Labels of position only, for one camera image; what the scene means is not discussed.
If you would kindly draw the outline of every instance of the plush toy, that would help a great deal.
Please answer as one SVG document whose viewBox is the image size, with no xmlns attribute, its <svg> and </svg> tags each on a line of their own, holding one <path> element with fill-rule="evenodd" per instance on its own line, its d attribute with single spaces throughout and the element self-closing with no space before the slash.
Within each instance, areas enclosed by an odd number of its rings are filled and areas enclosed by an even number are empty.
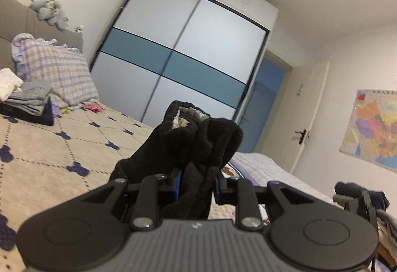
<svg viewBox="0 0 397 272">
<path fill-rule="evenodd" d="M 37 0 L 31 3 L 30 8 L 37 12 L 39 20 L 46 20 L 50 26 L 56 25 L 59 30 L 66 29 L 69 18 L 65 16 L 59 1 Z"/>
</svg>

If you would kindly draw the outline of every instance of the doorway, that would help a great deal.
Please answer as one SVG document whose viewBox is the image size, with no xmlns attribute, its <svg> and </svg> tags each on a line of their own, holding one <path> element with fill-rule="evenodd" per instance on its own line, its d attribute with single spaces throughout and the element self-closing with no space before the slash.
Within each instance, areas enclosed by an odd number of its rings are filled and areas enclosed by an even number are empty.
<svg viewBox="0 0 397 272">
<path fill-rule="evenodd" d="M 291 67 L 270 51 L 259 66 L 254 88 L 240 120 L 244 138 L 239 152 L 253 152 L 276 100 L 286 71 Z"/>
</svg>

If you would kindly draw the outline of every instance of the black folded clothing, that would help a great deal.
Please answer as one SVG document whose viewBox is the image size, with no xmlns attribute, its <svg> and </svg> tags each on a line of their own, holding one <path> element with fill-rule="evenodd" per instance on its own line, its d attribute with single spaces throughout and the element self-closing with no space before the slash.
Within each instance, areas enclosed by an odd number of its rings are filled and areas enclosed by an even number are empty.
<svg viewBox="0 0 397 272">
<path fill-rule="evenodd" d="M 50 99 L 48 99 L 47 105 L 45 106 L 44 112 L 41 116 L 31 115 L 23 110 L 14 108 L 13 106 L 9 106 L 1 102 L 0 102 L 0 114 L 11 116 L 27 122 L 50 125 L 50 126 L 54 125 L 54 117 L 52 115 Z"/>
<path fill-rule="evenodd" d="M 340 181 L 335 185 L 336 194 L 349 196 L 352 198 L 358 198 L 361 191 L 364 189 L 366 188 L 353 182 L 344 183 Z M 376 209 L 383 209 L 385 211 L 386 208 L 390 206 L 390 202 L 386 198 L 384 192 L 368 190 L 368 194 L 370 195 L 372 206 L 374 206 Z"/>
<path fill-rule="evenodd" d="M 163 218 L 208 218 L 216 175 L 243 139 L 233 121 L 209 117 L 193 104 L 174 101 L 163 122 L 128 159 L 120 160 L 110 180 L 138 183 L 152 174 L 182 170 L 179 200 L 161 209 Z"/>
</svg>

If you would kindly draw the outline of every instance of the colorful wall map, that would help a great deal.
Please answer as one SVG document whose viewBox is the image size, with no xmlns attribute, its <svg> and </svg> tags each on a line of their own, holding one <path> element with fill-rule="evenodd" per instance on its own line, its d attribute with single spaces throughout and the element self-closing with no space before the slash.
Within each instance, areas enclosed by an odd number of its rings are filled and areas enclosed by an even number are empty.
<svg viewBox="0 0 397 272">
<path fill-rule="evenodd" d="M 397 171 L 397 91 L 357 92 L 340 151 Z"/>
</svg>

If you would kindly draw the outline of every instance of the open white door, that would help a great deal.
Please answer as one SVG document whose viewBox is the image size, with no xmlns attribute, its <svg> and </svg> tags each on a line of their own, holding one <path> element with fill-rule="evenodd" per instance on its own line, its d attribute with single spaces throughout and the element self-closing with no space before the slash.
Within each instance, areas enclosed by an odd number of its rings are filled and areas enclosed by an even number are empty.
<svg viewBox="0 0 397 272">
<path fill-rule="evenodd" d="M 329 65 L 328 61 L 324 61 L 314 66 L 292 69 L 279 110 L 261 150 L 289 173 L 294 170 L 309 137 Z"/>
</svg>

